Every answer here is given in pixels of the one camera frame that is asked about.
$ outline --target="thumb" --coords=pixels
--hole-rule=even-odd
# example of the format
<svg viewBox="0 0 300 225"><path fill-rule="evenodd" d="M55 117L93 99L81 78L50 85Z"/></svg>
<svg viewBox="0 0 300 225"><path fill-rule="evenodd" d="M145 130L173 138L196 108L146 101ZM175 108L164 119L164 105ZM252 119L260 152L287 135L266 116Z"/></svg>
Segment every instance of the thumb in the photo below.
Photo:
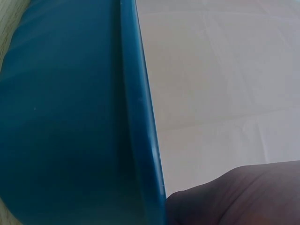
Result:
<svg viewBox="0 0 300 225"><path fill-rule="evenodd" d="M216 225L213 209L217 187L215 181L169 196L165 202L167 225Z"/></svg>

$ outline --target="hand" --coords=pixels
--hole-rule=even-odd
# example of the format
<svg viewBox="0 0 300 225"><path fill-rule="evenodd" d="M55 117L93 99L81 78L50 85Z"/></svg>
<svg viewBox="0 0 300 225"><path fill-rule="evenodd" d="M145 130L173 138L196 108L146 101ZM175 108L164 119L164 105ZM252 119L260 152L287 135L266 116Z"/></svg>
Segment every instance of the hand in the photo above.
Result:
<svg viewBox="0 0 300 225"><path fill-rule="evenodd" d="M300 161L242 166L165 206L167 225L299 225Z"/></svg>

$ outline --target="teal plastic bowl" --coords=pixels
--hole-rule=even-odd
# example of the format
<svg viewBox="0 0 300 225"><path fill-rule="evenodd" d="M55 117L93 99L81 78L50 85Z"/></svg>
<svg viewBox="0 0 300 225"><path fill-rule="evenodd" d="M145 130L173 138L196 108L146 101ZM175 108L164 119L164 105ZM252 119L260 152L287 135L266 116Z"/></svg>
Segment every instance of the teal plastic bowl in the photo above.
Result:
<svg viewBox="0 0 300 225"><path fill-rule="evenodd" d="M0 197L17 219L165 224L134 0L32 0L0 76Z"/></svg>

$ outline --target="beige fabric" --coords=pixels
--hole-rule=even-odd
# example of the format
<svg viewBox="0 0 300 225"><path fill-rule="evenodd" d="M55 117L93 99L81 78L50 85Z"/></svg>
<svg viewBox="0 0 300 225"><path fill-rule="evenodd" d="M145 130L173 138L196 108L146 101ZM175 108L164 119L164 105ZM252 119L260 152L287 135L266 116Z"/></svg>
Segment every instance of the beige fabric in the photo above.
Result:
<svg viewBox="0 0 300 225"><path fill-rule="evenodd" d="M30 0L0 0L0 71L11 37ZM0 199L0 225L20 225Z"/></svg>
<svg viewBox="0 0 300 225"><path fill-rule="evenodd" d="M21 223L17 221L16 218L5 207L1 199L0 199L0 225L21 225Z"/></svg>
<svg viewBox="0 0 300 225"><path fill-rule="evenodd" d="M0 71L11 37L30 0L0 0Z"/></svg>

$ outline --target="white fabric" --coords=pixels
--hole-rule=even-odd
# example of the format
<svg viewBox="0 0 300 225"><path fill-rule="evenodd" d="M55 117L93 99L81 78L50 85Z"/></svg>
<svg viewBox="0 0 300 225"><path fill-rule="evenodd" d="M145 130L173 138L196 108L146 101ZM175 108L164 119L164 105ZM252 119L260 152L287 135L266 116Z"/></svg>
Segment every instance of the white fabric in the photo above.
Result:
<svg viewBox="0 0 300 225"><path fill-rule="evenodd" d="M168 194L300 159L300 2L138 0Z"/></svg>

